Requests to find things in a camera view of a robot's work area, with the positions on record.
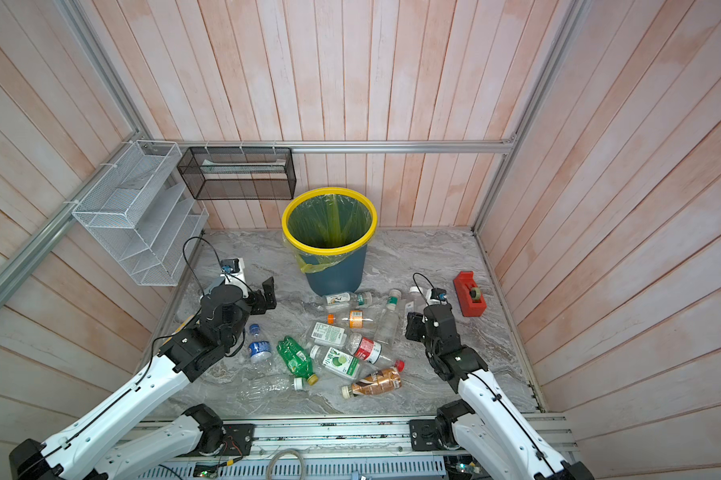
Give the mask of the white cap clear bottle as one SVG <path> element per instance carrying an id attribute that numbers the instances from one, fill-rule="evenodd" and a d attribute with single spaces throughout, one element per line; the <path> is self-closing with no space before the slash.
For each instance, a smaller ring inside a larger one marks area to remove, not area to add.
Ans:
<path id="1" fill-rule="evenodd" d="M 411 286 L 404 297 L 404 318 L 408 318 L 410 313 L 421 313 L 426 306 L 422 292 L 419 287 Z"/>

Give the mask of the green cap clear bottle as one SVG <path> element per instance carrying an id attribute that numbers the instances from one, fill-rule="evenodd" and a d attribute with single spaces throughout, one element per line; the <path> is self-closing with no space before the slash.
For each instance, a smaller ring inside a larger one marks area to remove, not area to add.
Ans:
<path id="1" fill-rule="evenodd" d="M 379 342 L 392 344 L 396 338 L 400 316 L 397 311 L 402 293 L 398 289 L 392 289 L 377 318 L 374 339 Z"/>

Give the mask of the blue label water bottle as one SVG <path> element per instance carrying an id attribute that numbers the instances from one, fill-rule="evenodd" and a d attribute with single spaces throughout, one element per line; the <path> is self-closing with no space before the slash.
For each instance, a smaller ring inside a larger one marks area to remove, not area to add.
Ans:
<path id="1" fill-rule="evenodd" d="M 248 325 L 248 358 L 254 365 L 266 363 L 272 358 L 272 344 L 257 323 Z"/>

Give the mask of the red label clear bottle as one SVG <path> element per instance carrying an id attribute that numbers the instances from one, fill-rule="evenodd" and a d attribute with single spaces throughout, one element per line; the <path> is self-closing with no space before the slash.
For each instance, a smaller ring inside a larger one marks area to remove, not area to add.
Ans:
<path id="1" fill-rule="evenodd" d="M 348 337 L 348 351 L 358 360 L 370 364 L 377 370 L 393 368 L 402 372 L 405 368 L 405 362 L 392 345 L 370 339 L 360 333 L 352 333 Z"/>

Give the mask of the brown tea bottle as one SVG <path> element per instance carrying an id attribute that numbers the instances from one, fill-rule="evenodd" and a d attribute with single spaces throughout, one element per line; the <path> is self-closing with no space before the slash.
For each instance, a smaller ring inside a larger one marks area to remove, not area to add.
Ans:
<path id="1" fill-rule="evenodd" d="M 385 368 L 350 384 L 342 386 L 340 393 L 344 399 L 358 396 L 374 396 L 392 392 L 402 388 L 402 379 L 399 371 L 392 368 Z"/>

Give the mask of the green plastic bottle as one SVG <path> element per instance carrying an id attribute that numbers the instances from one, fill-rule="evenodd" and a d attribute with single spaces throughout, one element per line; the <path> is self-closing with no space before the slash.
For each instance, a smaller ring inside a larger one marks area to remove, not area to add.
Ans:
<path id="1" fill-rule="evenodd" d="M 286 368 L 295 377 L 306 380 L 310 386 L 318 382 L 318 374 L 310 354 L 292 336 L 286 336 L 278 342 L 276 350 L 284 360 Z"/>

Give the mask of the lime label white bottle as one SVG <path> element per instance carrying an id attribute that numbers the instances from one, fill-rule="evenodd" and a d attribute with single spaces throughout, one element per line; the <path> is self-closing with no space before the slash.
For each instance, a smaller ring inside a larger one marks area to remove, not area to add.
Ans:
<path id="1" fill-rule="evenodd" d="M 310 358 L 322 373 L 330 373 L 354 381 L 360 375 L 360 360 L 330 346 L 310 346 Z"/>

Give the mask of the crushed clear plastic bottle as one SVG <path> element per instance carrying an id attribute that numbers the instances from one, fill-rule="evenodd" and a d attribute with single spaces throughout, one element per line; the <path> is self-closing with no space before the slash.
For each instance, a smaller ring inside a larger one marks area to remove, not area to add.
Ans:
<path id="1" fill-rule="evenodd" d="M 268 375 L 248 381 L 238 391 L 238 398 L 246 401 L 260 401 L 280 393 L 304 389 L 306 389 L 306 380 L 302 378 L 282 374 Z"/>

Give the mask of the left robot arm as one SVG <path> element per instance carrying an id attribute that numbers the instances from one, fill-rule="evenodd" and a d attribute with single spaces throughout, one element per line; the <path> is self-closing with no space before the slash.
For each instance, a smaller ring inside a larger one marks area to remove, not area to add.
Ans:
<path id="1" fill-rule="evenodd" d="M 126 479 L 174 457 L 218 456 L 228 432 L 206 404 L 190 407 L 152 433 L 122 438 L 158 405 L 200 378 L 206 370 L 244 347 L 252 315 L 274 308 L 274 280 L 253 290 L 236 277 L 200 298 L 200 307 L 176 332 L 156 338 L 156 355 L 110 397 L 44 441 L 28 439 L 8 461 L 14 479 Z"/>

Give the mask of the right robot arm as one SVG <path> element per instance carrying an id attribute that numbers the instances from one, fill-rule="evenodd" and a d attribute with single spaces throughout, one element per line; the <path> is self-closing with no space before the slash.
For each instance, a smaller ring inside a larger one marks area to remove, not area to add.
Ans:
<path id="1" fill-rule="evenodd" d="M 486 362 L 462 343 L 450 304 L 408 313 L 405 337 L 424 345 L 434 372 L 459 395 L 432 420 L 409 422 L 413 450 L 463 449 L 493 479 L 593 477 L 547 443 L 509 400 Z"/>

